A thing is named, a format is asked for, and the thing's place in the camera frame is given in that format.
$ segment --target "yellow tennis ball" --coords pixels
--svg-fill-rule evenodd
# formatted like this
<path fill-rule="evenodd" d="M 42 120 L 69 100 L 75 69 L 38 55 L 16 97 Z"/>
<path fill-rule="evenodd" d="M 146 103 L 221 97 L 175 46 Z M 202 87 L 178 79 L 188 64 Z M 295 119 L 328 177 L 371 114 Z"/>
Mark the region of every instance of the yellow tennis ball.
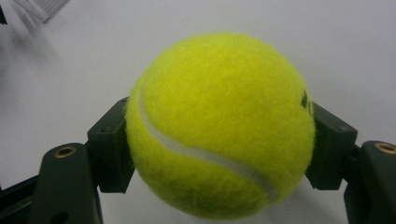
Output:
<path fill-rule="evenodd" d="M 188 38 L 139 78 L 126 112 L 134 165 L 164 201 L 234 219 L 288 196 L 314 143 L 304 81 L 248 35 Z"/>

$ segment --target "white background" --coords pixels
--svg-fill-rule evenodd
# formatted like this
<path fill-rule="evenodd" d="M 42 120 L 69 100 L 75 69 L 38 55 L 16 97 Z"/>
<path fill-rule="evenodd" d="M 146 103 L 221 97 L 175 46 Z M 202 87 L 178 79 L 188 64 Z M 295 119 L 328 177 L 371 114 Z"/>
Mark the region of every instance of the white background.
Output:
<path fill-rule="evenodd" d="M 2 188 L 36 175 L 49 149 L 85 143 L 161 51 L 207 32 L 268 42 L 316 103 L 359 130 L 358 145 L 396 143 L 395 1 L 71 0 L 48 24 L 0 4 L 8 20 L 0 26 Z M 318 191 L 304 178 L 287 200 L 234 223 L 347 223 L 345 185 Z M 101 199 L 106 223 L 212 223 L 157 199 L 138 173 L 125 195 Z"/>

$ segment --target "tennis ball logo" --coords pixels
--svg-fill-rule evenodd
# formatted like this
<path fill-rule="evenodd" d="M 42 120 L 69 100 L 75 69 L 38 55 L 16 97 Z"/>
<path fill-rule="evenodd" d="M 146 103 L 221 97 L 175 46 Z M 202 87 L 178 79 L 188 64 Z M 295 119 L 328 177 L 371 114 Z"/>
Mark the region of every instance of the tennis ball logo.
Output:
<path fill-rule="evenodd" d="M 199 35 L 163 52 L 127 105 L 134 165 L 165 202 L 204 218 L 251 216 L 290 195 L 314 142 L 293 66 L 259 39 Z"/>

